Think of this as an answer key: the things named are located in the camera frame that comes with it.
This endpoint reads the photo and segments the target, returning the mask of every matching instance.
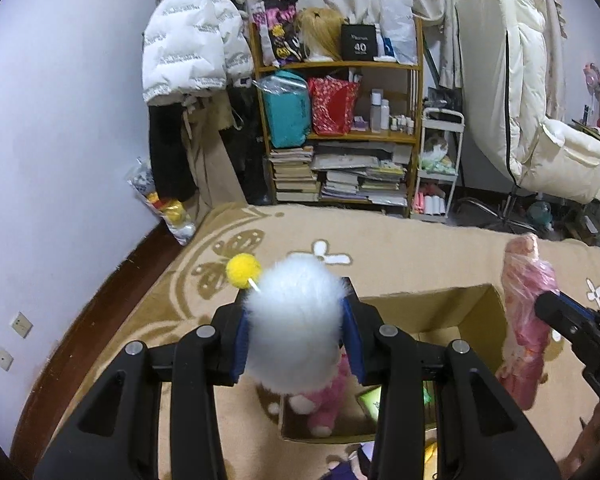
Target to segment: clear bottle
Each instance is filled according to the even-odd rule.
[[[380,129],[387,131],[389,129],[389,99],[382,99],[382,107],[380,108]]]
[[[382,94],[378,92],[371,93],[371,113],[369,114],[369,123],[371,132],[379,134],[382,131]]]

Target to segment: silver bolt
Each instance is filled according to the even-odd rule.
[[[393,325],[382,325],[380,327],[380,335],[384,337],[396,337],[398,335],[398,329]]]
[[[459,354],[466,354],[471,347],[467,341],[463,341],[462,339],[456,339],[451,343],[451,348],[453,348]]]
[[[196,334],[198,334],[198,337],[202,337],[204,339],[213,337],[215,333],[216,329],[213,328],[211,325],[203,325],[198,327],[198,329],[196,330]]]
[[[139,341],[132,341],[127,343],[125,346],[125,352],[129,355],[138,355],[142,351],[142,343]]]

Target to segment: wall switch plate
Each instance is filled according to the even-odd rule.
[[[24,314],[19,312],[16,317],[11,321],[11,328],[13,328],[21,338],[26,338],[29,335],[30,330],[33,328],[33,324],[24,317]]]
[[[9,371],[11,364],[13,363],[13,357],[4,348],[0,347],[0,368],[5,372]]]

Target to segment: red gift bag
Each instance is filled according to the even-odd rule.
[[[316,134],[337,137],[350,132],[359,88],[360,83],[341,79],[309,79],[311,115]]]

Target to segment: yellow pom-pom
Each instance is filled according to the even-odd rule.
[[[226,276],[229,283],[237,288],[249,288],[249,279],[258,281],[262,267],[252,254],[238,254],[226,264]]]

